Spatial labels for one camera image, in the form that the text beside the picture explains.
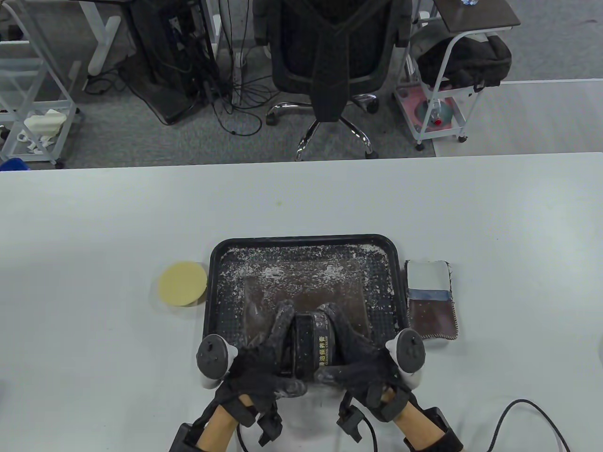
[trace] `hand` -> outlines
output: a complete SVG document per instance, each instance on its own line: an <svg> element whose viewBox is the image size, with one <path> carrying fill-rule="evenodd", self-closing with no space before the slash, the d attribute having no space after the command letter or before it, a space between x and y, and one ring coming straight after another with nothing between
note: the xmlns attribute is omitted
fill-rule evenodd
<svg viewBox="0 0 603 452"><path fill-rule="evenodd" d="M345 389L383 422L397 418L408 401L417 404L388 350L378 349L355 332L336 304L323 304L318 309L331 320L346 364L319 368L314 374L317 382Z"/></svg>
<svg viewBox="0 0 603 452"><path fill-rule="evenodd" d="M306 393L307 387L301 380L278 376L285 338L294 315L292 302L279 303L270 334L264 341L260 340L259 345L239 350L206 413L223 406L234 419L250 427L255 416L241 402L240 396L249 396L255 410L266 413L278 398L300 397Z"/></svg>

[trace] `yellow sponge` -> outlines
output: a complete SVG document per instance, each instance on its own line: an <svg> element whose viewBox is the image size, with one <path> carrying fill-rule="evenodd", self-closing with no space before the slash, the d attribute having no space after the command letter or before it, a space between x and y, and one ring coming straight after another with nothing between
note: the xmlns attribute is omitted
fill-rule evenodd
<svg viewBox="0 0 603 452"><path fill-rule="evenodd" d="M197 262L177 262L159 278L157 291L164 303L186 306L194 303L207 288L207 274Z"/></svg>

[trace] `white table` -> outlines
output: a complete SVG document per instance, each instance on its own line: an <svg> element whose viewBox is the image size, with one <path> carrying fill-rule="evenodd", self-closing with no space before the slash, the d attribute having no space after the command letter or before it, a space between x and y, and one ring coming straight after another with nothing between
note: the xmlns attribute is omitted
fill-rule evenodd
<svg viewBox="0 0 603 452"><path fill-rule="evenodd" d="M162 268L208 263L230 237L347 233L451 262L461 338L429 350L417 396L468 450L517 397L573 451L599 450L602 175L598 153L2 173L0 450L166 451L213 394L194 363L203 307L161 305ZM264 450L370 450L366 429L359 445L342 436L337 404L282 402ZM403 450L376 427L380 450ZM520 408L497 444L557 450Z"/></svg>

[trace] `black bag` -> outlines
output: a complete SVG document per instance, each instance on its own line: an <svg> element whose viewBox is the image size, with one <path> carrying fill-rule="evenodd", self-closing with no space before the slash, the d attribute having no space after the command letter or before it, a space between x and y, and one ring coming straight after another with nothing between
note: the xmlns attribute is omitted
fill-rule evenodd
<svg viewBox="0 0 603 452"><path fill-rule="evenodd" d="M485 86L499 86L507 77L511 69L509 47L496 35L487 38L487 41L478 42L463 37L452 48L444 76L450 80L453 89L473 86L478 92ZM435 86L451 40L440 41L417 59L421 79L431 87Z"/></svg>

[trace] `plastic bottle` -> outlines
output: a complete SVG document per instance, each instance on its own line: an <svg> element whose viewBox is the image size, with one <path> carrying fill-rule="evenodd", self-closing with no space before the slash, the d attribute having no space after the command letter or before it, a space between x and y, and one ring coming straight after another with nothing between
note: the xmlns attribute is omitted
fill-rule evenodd
<svg viewBox="0 0 603 452"><path fill-rule="evenodd" d="M437 127L442 125L442 99L437 99L434 102L434 109L431 110L431 115L429 115L429 119L431 123Z"/></svg>

